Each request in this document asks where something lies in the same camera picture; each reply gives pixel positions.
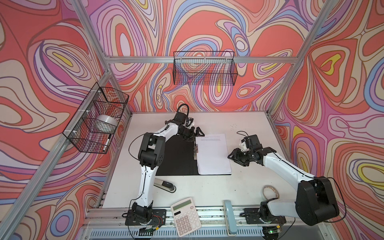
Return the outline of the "printed paper sheets stack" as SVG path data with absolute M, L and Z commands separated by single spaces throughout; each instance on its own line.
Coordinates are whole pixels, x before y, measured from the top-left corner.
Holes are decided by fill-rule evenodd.
M 231 175 L 225 134 L 209 134 L 196 138 L 199 175 Z

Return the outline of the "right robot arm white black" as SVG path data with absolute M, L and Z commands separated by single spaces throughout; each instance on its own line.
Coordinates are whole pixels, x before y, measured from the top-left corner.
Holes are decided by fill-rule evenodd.
M 308 226 L 326 222 L 340 215 L 335 191 L 326 177 L 316 177 L 291 164 L 274 149 L 267 147 L 243 152 L 234 149 L 228 159 L 247 167 L 250 162 L 264 166 L 283 178 L 295 191 L 296 198 L 272 198 L 261 202 L 257 215 L 264 223 L 276 217 L 299 218 Z

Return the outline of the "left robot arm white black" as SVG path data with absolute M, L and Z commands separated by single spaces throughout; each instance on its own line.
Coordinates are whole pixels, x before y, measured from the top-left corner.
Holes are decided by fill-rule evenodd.
M 189 105 L 181 104 L 174 118 L 166 121 L 162 128 L 142 134 L 137 157 L 141 166 L 140 192 L 132 204 L 134 216 L 148 219 L 153 215 L 153 187 L 157 170 L 165 159 L 166 142 L 173 136 L 180 136 L 187 141 L 205 136 L 199 127 L 195 127 L 189 113 Z

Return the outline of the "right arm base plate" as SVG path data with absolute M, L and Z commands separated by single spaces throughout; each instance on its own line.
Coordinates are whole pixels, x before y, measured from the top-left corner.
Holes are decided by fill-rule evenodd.
M 240 217 L 246 219 L 247 224 L 276 224 L 284 225 L 287 220 L 283 216 L 273 216 L 266 210 L 260 208 L 245 208 Z

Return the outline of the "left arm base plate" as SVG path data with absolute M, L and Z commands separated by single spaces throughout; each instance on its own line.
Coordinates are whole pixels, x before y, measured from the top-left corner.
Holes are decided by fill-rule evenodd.
M 166 209 L 154 209 L 144 217 L 133 213 L 129 210 L 127 213 L 123 213 L 122 217 L 125 219 L 126 226 L 152 226 L 161 227 L 166 223 L 167 210 Z

